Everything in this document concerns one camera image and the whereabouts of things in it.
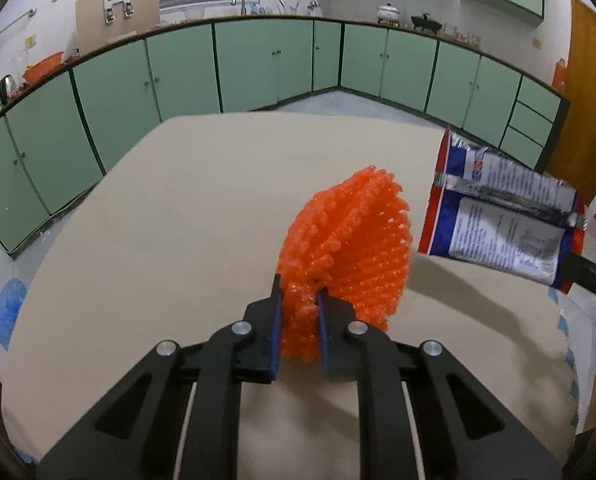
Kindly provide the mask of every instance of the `sink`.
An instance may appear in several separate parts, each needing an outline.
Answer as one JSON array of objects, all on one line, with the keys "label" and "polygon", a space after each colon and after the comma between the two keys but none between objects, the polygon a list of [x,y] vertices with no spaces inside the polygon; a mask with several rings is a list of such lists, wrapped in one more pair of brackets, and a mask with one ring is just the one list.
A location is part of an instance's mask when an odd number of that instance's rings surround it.
[{"label": "sink", "polygon": [[238,2],[238,5],[205,7],[203,18],[220,18],[221,16],[239,16],[239,15],[240,15],[240,2]]}]

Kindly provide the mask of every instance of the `table surface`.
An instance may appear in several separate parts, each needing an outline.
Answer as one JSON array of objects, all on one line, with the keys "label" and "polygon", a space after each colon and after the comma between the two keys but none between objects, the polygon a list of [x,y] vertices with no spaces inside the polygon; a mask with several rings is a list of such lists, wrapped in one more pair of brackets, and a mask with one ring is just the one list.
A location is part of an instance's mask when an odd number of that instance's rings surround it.
[{"label": "table surface", "polygon": [[[206,340],[266,297],[312,195],[371,164],[411,206],[417,248],[442,133],[382,120],[258,112],[152,131],[78,208],[18,317],[2,380],[14,445],[41,458],[159,340]],[[546,287],[412,254],[389,335],[441,341],[555,455],[574,439],[567,342]],[[283,360],[245,384],[240,478],[358,478],[354,384]]]}]

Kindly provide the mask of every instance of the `orange bowl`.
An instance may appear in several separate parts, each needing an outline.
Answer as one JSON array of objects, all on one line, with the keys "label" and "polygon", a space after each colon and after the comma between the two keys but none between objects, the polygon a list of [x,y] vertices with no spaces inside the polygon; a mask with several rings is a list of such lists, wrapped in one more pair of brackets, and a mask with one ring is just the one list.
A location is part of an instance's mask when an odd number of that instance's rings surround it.
[{"label": "orange bowl", "polygon": [[25,73],[22,75],[23,79],[27,81],[27,84],[33,85],[40,81],[44,76],[50,74],[60,66],[62,60],[62,52],[56,52],[51,54],[49,57],[45,57],[43,60],[37,62],[31,68],[27,68]]}]

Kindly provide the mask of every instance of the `orange bubble wrap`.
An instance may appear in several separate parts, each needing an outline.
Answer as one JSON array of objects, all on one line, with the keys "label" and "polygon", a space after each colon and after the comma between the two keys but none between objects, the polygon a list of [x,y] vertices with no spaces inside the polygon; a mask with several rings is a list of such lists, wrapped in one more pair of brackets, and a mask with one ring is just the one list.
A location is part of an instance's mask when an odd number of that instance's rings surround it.
[{"label": "orange bubble wrap", "polygon": [[277,266],[285,357],[318,356],[316,294],[353,304],[357,319],[387,328],[407,280],[409,205],[393,174],[370,166],[316,193],[287,231]]}]

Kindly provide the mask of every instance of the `metal screw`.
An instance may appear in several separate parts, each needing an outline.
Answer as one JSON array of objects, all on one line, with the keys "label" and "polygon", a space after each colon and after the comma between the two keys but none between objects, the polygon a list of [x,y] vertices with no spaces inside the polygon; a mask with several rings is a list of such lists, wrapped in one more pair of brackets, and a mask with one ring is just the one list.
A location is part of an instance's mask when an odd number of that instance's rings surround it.
[{"label": "metal screw", "polygon": [[156,346],[156,352],[163,357],[170,356],[175,352],[175,343],[169,340],[160,341],[158,346]]},{"label": "metal screw", "polygon": [[251,323],[249,321],[236,321],[231,326],[231,331],[236,335],[247,335],[251,332]]},{"label": "metal screw", "polygon": [[352,333],[353,335],[363,335],[367,333],[369,327],[363,321],[351,321],[347,325],[347,330]]},{"label": "metal screw", "polygon": [[422,350],[425,351],[425,354],[436,357],[443,352],[443,346],[437,341],[427,341],[422,345]]}]

